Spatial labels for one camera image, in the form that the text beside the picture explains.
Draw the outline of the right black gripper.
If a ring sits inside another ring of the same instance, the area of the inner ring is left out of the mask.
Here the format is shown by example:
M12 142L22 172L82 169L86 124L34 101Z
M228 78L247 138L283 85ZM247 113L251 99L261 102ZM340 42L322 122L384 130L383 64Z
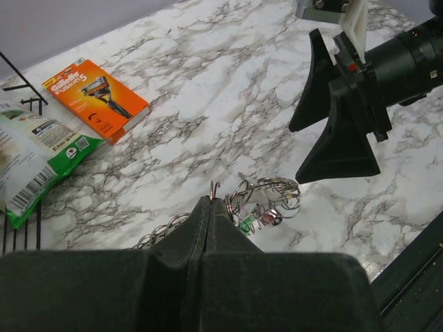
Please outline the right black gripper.
M388 139L392 129L377 74L345 33L334 37L338 77L319 29L309 33L311 64L305 88L289 123L301 131L327 117L326 126L296 172L299 183L376 176L381 173L367 138Z

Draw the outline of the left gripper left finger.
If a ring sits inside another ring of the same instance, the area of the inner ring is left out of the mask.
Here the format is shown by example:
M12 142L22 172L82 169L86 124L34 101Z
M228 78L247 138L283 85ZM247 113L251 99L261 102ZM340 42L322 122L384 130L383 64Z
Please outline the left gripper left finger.
M210 200L149 250L36 250L1 259L2 331L196 331Z

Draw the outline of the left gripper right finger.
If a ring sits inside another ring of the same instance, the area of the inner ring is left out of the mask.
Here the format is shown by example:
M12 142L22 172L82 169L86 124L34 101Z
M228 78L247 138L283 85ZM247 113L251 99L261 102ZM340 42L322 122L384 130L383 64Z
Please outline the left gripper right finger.
M265 253L200 199L195 331L382 331L366 272L339 252Z

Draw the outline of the key with green tag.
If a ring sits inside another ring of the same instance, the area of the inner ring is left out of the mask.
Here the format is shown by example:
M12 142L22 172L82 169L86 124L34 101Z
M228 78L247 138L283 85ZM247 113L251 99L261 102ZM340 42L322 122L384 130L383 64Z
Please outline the key with green tag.
M240 221L239 230L246 236L254 234L255 233L254 221L255 221L254 217L252 216L246 217L245 219Z

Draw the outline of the round metal keyring disc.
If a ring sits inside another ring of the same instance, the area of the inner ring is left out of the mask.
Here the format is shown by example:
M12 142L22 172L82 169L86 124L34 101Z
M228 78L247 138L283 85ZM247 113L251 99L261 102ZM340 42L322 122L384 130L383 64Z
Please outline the round metal keyring disc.
M241 182L234 192L221 199L228 218L238 230L240 221L248 216L255 218L257 232L267 226L280 225L299 213L302 193L297 181L284 177L250 181L242 173L238 176Z

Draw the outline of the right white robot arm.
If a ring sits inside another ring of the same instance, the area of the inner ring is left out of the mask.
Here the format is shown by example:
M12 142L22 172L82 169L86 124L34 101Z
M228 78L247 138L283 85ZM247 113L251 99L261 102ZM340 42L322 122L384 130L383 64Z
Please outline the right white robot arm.
M388 107L408 106L442 85L442 2L429 6L431 19L367 50L367 1L294 2L299 19L341 27L335 55L319 30L309 34L310 71L289 129L321 120L326 126L296 172L299 183L380 172L368 134L385 141L392 128Z

